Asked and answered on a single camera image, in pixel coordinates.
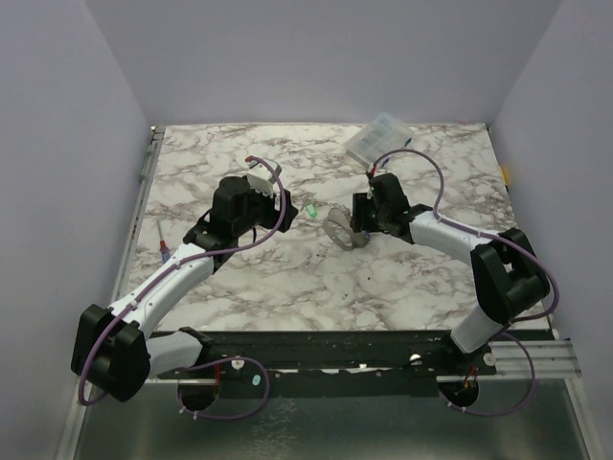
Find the metal bracket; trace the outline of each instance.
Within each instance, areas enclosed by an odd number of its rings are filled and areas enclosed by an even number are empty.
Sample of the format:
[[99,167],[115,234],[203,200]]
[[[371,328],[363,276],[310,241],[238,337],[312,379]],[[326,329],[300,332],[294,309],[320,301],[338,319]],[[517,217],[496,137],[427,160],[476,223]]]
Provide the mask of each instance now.
[[[534,363],[536,378],[572,379],[581,377],[579,361],[570,340],[532,340],[523,344],[528,349]],[[479,376],[479,380],[520,380],[531,376],[530,365],[521,349],[513,342],[498,341],[490,343],[496,368],[495,375]],[[465,376],[438,376],[438,382],[463,380]]]

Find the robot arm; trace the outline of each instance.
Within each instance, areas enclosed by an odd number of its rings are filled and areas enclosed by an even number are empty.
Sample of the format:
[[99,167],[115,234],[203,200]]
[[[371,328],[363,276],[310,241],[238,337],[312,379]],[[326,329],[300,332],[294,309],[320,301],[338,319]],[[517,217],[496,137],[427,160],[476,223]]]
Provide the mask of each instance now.
[[[279,174],[281,168],[274,165]],[[71,362],[73,372],[83,372],[96,342],[113,321],[116,325],[86,374],[89,381],[119,401],[134,396],[147,377],[191,366],[205,357],[210,340],[202,333],[184,328],[150,338],[151,333],[184,295],[221,268],[232,249],[238,248],[241,235],[256,225],[281,232],[289,229],[298,210],[291,204],[290,192],[283,191],[285,210],[281,216],[282,211],[275,209],[273,183],[272,174],[262,164],[254,164],[244,177],[221,179],[210,212],[198,220],[163,266],[107,309],[92,305],[83,312]]]
[[[545,273],[519,252],[481,237],[487,231],[464,225],[473,235],[443,223],[429,206],[410,206],[395,175],[369,176],[369,185],[370,194],[353,195],[354,232],[388,233],[442,251],[472,268],[478,305],[450,334],[460,356],[481,348],[549,293]],[[512,228],[499,236],[534,254],[520,230]]]

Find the small green object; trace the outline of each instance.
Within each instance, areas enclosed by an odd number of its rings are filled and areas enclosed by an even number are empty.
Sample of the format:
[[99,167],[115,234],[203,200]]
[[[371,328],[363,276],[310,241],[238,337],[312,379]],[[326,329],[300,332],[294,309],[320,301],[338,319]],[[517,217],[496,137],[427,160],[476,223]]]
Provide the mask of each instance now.
[[315,208],[315,205],[313,203],[309,203],[306,206],[306,211],[308,212],[308,214],[312,217],[312,218],[316,218],[317,217],[317,209]]

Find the screw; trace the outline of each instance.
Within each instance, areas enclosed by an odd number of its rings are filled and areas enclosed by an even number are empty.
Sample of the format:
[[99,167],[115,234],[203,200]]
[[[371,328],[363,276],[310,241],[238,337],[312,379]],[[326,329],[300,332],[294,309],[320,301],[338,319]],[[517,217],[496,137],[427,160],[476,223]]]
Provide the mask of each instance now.
[[243,361],[242,359],[235,359],[232,361],[232,367],[236,369],[237,371],[242,369],[244,365],[245,365],[245,361]]
[[496,356],[492,353],[485,353],[483,355],[483,362],[489,367],[494,366],[496,365]]

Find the black joint housing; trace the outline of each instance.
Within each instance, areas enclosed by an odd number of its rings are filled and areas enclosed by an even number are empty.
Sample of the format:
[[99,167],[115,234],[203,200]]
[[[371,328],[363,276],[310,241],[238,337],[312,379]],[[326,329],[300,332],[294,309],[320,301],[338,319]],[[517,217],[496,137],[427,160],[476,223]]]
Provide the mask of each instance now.
[[409,224],[432,208],[424,204],[411,206],[398,178],[390,172],[372,177],[369,186],[372,198],[353,194],[352,230],[384,232],[413,244]]
[[[291,193],[284,192],[285,215],[279,227],[283,233],[298,215],[298,209],[291,204]],[[209,220],[202,216],[185,235],[183,243],[193,243],[206,251],[237,247],[238,238],[257,225],[268,229],[275,226],[281,212],[275,209],[275,199],[276,195],[266,196],[252,189],[246,177],[224,177],[213,195]],[[214,272],[230,257],[230,254],[215,256]]]
[[[72,371],[79,375],[102,331],[113,320],[110,310],[91,305],[79,319]],[[87,379],[118,401],[132,398],[143,386],[150,369],[145,336],[138,325],[120,321],[96,353]]]
[[[521,230],[512,228],[500,236],[534,255]],[[479,305],[499,324],[507,324],[549,294],[549,281],[543,270],[499,241],[479,244],[470,252],[470,260]]]

